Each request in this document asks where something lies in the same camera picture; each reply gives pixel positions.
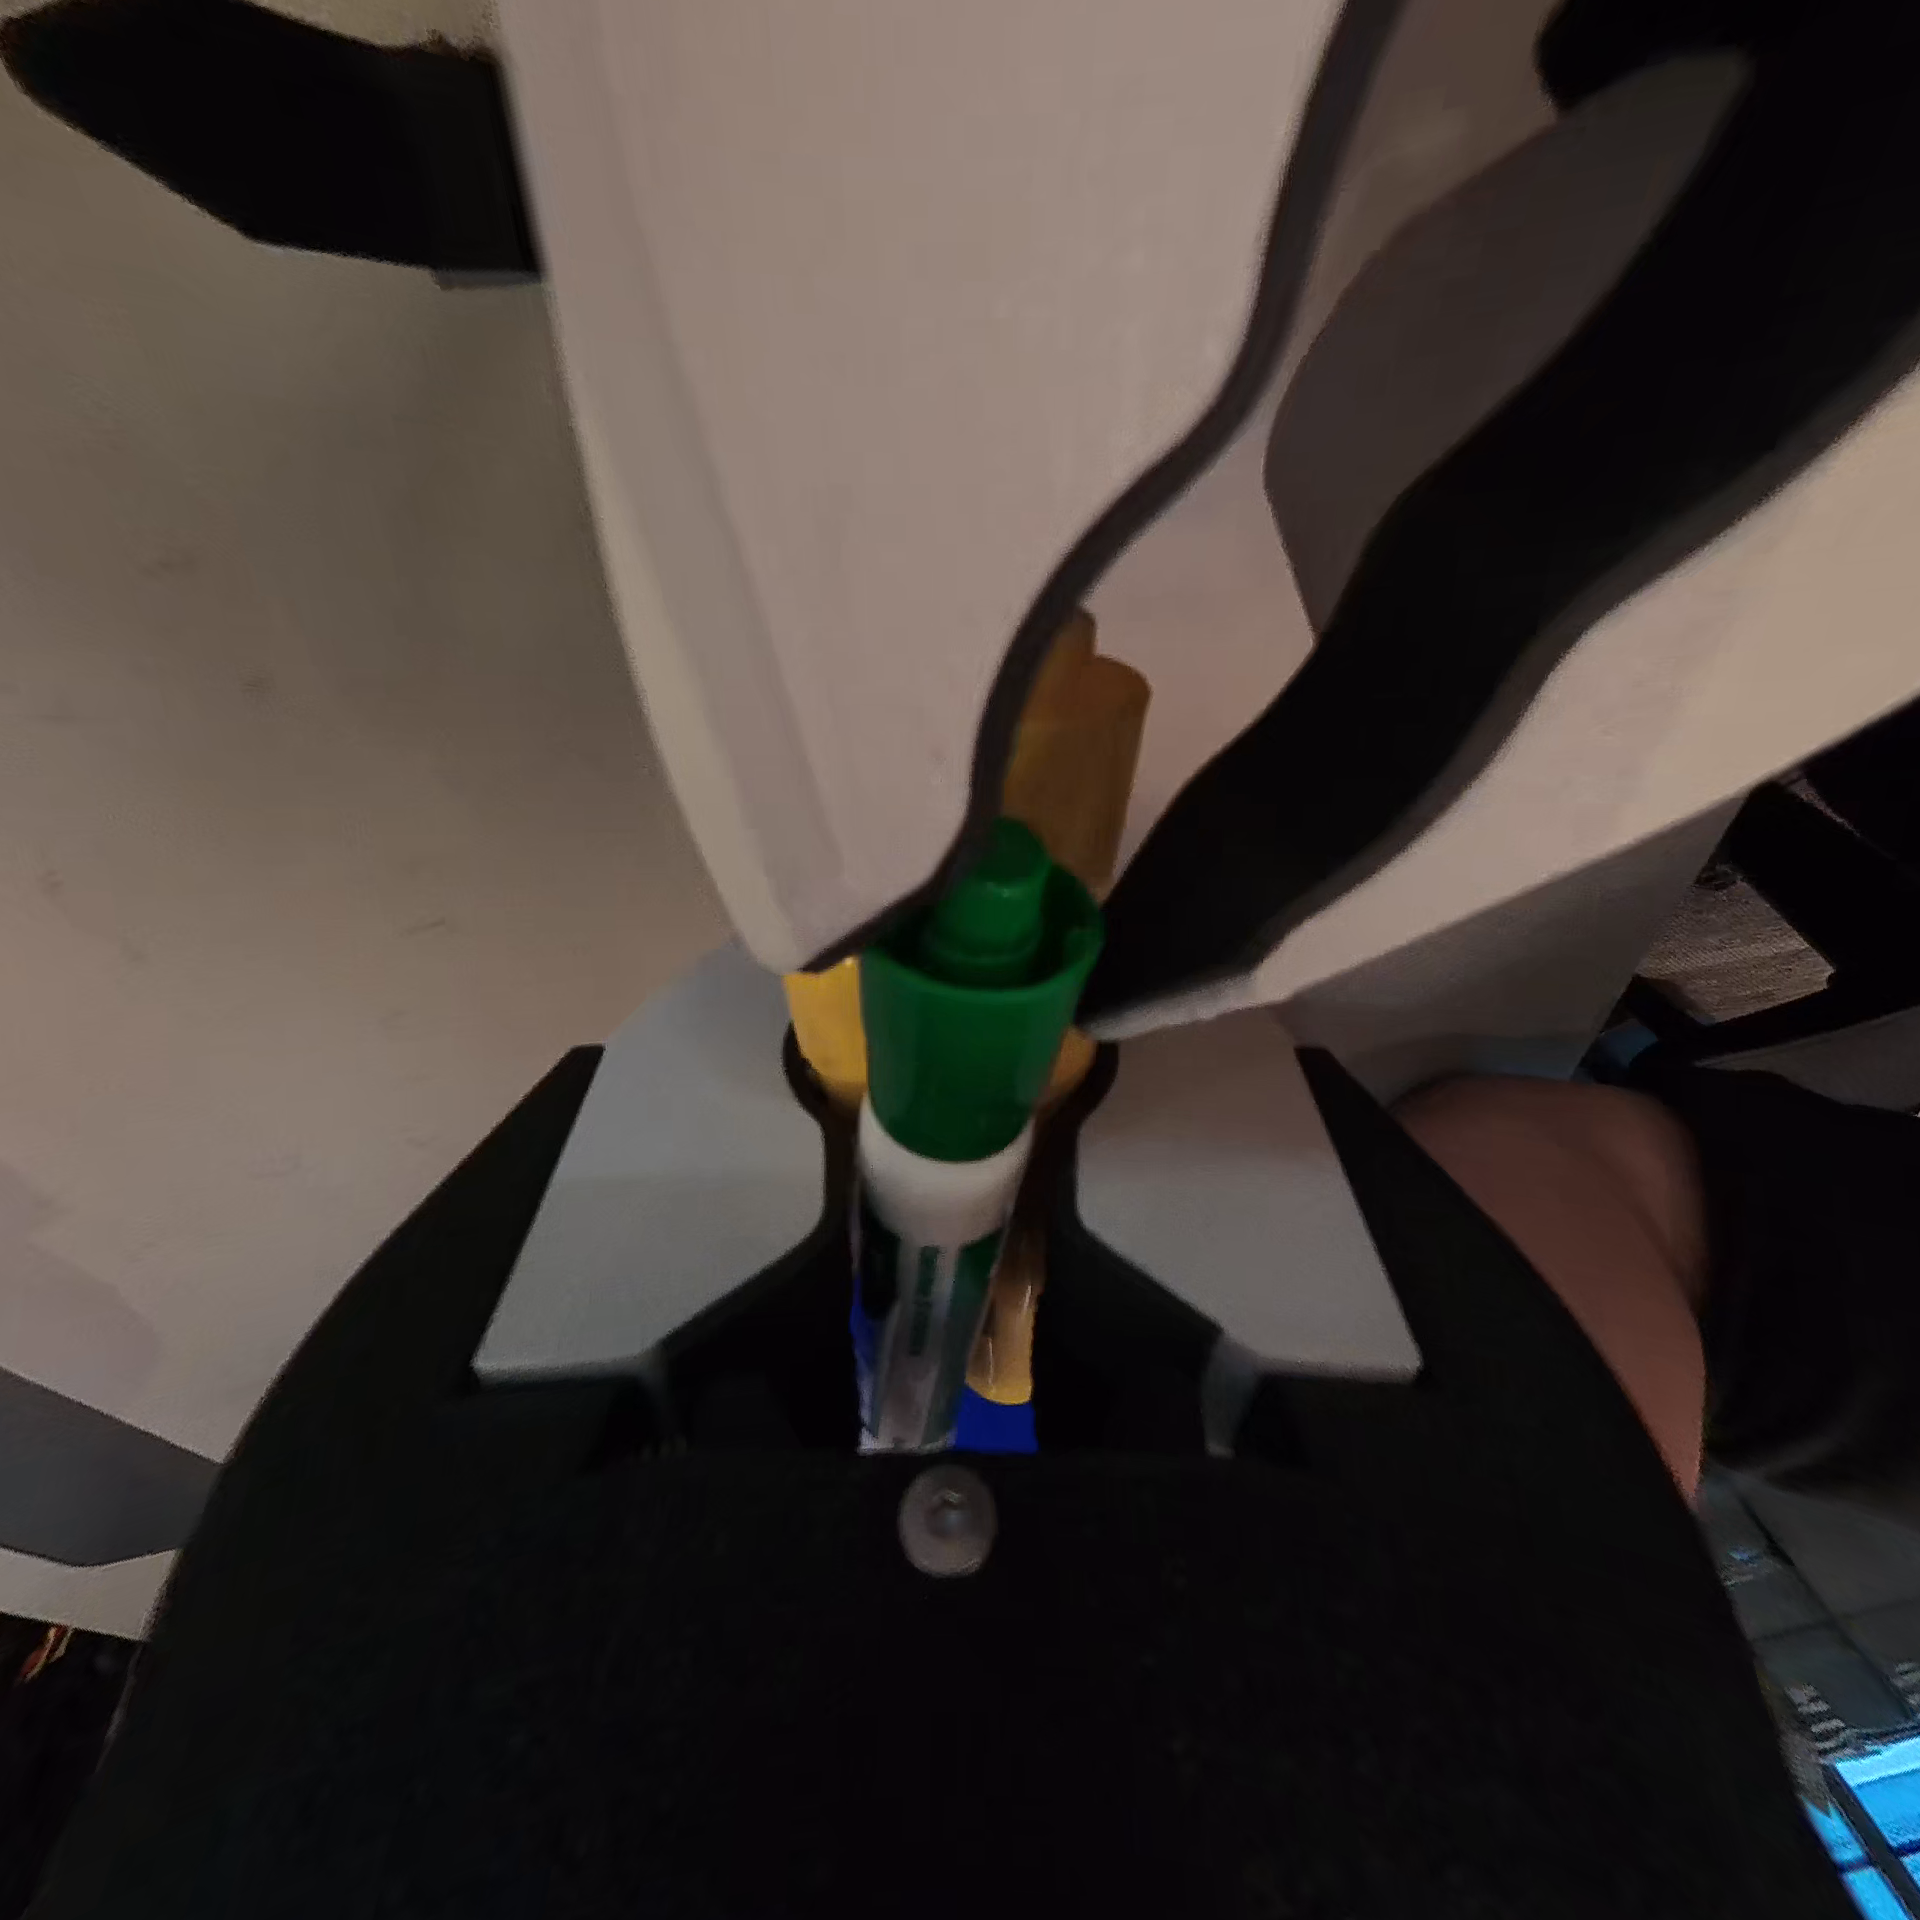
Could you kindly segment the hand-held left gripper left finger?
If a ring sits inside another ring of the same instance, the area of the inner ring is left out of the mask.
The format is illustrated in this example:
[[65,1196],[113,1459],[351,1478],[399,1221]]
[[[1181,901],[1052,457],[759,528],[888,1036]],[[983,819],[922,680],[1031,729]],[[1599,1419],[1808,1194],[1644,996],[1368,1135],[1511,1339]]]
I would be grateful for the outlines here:
[[787,1029],[781,979],[730,941],[612,1036],[473,1356],[480,1383],[692,1379],[722,1328],[696,1318],[844,1227]]

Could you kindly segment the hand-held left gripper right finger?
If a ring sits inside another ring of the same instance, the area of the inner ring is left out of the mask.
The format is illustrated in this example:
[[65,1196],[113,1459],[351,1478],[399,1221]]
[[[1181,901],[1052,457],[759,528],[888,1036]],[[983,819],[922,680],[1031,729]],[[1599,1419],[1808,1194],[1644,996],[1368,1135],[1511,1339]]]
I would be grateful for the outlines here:
[[1046,1375],[1404,1385],[1421,1356],[1277,1013],[1100,1044],[1048,1225]]

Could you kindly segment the blue plastic bin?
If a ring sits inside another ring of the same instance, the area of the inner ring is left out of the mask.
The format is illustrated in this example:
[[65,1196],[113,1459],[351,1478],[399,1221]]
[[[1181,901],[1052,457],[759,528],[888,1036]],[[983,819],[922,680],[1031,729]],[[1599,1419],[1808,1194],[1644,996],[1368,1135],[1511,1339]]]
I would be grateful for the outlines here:
[[[877,1358],[882,1329],[884,1324],[880,1318],[873,1318],[860,1301],[852,1301],[852,1366],[858,1427],[863,1434],[860,1446],[863,1449],[873,1448]],[[955,1430],[945,1448],[964,1453],[1031,1455],[1039,1451],[1035,1406],[1031,1400],[1018,1404],[993,1402],[972,1387],[964,1387],[957,1404]]]

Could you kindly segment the person's black shirt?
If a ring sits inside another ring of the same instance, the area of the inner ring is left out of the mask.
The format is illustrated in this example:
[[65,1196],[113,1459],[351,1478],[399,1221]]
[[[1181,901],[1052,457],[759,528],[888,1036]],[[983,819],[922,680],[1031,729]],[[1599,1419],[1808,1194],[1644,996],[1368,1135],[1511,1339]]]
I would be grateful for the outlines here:
[[1917,1526],[1919,1122],[1680,1069],[1707,1223],[1707,1455]]

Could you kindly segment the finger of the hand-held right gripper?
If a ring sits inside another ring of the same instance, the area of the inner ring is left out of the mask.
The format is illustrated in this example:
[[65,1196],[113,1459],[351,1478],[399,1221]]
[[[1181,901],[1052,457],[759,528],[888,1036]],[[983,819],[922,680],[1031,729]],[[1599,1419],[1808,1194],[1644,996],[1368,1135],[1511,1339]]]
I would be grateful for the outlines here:
[[1313,1000],[1917,691],[1917,4],[1524,8],[1111,577],[1279,651],[1109,905],[1094,1030]]
[[498,6],[618,627],[772,973],[997,811],[1054,632],[1271,381],[1400,13]]

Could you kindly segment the person's right forearm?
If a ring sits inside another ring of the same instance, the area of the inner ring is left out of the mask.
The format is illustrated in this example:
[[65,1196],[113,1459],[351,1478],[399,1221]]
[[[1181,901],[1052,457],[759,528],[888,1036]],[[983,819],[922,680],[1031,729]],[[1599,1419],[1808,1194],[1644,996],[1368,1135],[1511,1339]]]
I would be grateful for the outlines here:
[[1429,1084],[1395,1116],[1572,1310],[1696,1501],[1709,1236],[1677,1116],[1642,1091],[1517,1074]]

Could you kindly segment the yellow highlighter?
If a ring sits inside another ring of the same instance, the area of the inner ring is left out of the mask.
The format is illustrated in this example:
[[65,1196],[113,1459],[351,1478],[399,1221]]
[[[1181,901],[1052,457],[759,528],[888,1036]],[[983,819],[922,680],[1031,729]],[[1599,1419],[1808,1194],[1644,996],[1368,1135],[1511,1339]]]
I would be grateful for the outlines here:
[[861,1008],[861,960],[783,975],[791,1027],[804,1065],[844,1109],[856,1110],[869,1086],[869,1046]]
[[[1056,636],[1025,699],[1002,785],[1002,811],[1031,829],[1092,899],[1117,876],[1151,684],[1098,646],[1090,611]],[[1046,1282],[1044,1211],[1054,1116],[1092,1070],[1094,1044],[1071,1029],[1058,1051],[1035,1143],[978,1333],[966,1389],[993,1413],[1029,1411],[1039,1301]]]

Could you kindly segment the green white dry-erase marker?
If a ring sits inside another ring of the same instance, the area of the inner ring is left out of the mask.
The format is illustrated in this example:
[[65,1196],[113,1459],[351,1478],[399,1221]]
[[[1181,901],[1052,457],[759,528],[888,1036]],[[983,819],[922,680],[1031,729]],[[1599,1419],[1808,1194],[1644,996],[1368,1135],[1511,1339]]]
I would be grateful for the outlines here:
[[860,958],[852,1335],[863,1453],[955,1444],[1037,1114],[1103,947],[1092,893],[1000,817],[951,889]]

